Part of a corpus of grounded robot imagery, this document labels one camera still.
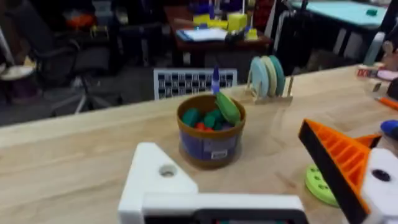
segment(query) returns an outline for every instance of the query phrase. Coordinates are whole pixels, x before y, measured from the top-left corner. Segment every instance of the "yellow box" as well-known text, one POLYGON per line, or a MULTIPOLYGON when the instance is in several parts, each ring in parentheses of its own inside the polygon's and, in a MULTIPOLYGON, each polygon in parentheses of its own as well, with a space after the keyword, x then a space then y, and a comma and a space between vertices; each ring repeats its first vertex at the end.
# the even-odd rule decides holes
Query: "yellow box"
POLYGON ((209 14, 202 14, 202 15, 197 15, 193 17, 193 22, 196 24, 203 24, 207 23, 210 21, 210 15, 209 14))
POLYGON ((246 34, 246 40, 257 40, 259 37, 257 36, 256 29, 249 29, 249 32, 246 34))
POLYGON ((241 13, 228 14, 228 32, 241 30, 248 24, 248 15, 241 13))
POLYGON ((207 22, 208 27, 218 27, 221 29, 228 28, 228 21, 210 20, 207 22))

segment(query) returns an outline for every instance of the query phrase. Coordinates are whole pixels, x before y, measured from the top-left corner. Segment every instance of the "orange 3d printed part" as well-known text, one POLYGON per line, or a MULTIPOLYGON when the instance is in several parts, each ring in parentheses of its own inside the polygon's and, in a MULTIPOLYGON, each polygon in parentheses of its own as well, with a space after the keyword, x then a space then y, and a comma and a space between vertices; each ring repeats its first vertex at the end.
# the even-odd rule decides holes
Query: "orange 3d printed part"
POLYGON ((371 148, 380 135, 350 138, 320 123, 305 119, 298 134, 328 183, 350 223, 361 223, 369 213, 361 186, 371 148))

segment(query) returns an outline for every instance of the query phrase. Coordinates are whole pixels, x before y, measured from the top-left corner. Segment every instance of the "blue marker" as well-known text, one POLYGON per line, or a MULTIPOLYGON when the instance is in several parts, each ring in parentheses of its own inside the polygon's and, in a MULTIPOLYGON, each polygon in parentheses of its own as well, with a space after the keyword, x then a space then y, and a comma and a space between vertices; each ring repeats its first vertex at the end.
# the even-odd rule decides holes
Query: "blue marker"
POLYGON ((211 78, 211 91, 214 95, 220 91, 220 73, 217 65, 214 67, 213 77, 211 78))

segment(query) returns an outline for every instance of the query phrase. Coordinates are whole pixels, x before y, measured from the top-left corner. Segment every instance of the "black chair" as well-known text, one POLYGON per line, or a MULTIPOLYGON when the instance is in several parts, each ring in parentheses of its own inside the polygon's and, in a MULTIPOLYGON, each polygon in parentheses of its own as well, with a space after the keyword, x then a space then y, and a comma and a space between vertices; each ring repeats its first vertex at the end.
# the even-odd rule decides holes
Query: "black chair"
MULTIPOLYGON (((64 85, 80 78, 83 86, 82 92, 52 106, 52 114, 66 105, 80 101, 75 114, 79 113, 85 105, 93 110, 93 103, 102 107, 111 104, 89 91, 86 76, 94 73, 106 73, 109 70, 109 49, 107 47, 90 47, 81 49, 78 42, 69 39, 67 42, 57 42, 54 33, 39 16, 38 12, 28 0, 7 11, 20 35, 30 45, 30 56, 37 64, 39 81, 48 86, 64 85)), ((114 95, 118 103, 122 103, 119 93, 102 92, 101 95, 114 95)))

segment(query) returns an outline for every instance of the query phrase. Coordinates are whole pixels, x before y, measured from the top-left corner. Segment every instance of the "light blue disc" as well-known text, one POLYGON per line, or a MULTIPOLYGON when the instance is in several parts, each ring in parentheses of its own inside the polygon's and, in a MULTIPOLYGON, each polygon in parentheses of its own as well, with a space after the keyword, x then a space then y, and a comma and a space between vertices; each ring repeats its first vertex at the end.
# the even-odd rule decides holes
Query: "light blue disc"
POLYGON ((262 82, 262 90, 259 96, 265 97, 268 93, 269 81, 267 68, 259 57, 251 60, 250 70, 252 73, 252 87, 257 90, 259 83, 262 82))

